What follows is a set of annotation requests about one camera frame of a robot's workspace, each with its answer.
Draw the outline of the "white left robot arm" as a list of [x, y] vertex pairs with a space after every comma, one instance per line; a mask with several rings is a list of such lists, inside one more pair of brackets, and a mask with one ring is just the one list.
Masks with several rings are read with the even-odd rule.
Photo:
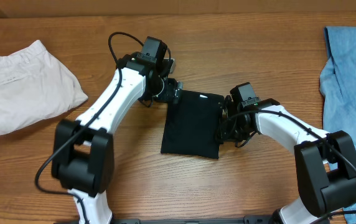
[[62, 120], [55, 130], [51, 174], [74, 197], [78, 223], [111, 223], [106, 189], [114, 170], [113, 135], [137, 101], [176, 104], [181, 82], [169, 78], [175, 65], [161, 40], [147, 37], [139, 52], [116, 59], [111, 83], [75, 121]]

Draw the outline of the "black t-shirt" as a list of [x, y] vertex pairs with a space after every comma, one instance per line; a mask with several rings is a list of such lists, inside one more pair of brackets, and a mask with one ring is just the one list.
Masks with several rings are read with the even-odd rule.
[[161, 153], [218, 159], [223, 101], [222, 95], [184, 90], [177, 104], [168, 104]]

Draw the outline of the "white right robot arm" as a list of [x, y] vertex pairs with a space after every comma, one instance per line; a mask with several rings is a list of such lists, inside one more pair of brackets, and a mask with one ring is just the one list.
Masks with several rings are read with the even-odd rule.
[[356, 150], [345, 131], [330, 133], [301, 121], [278, 101], [261, 100], [250, 83], [231, 89], [220, 108], [219, 143], [243, 147], [262, 134], [295, 157], [298, 199], [272, 215], [248, 215], [245, 223], [329, 223], [356, 203]]

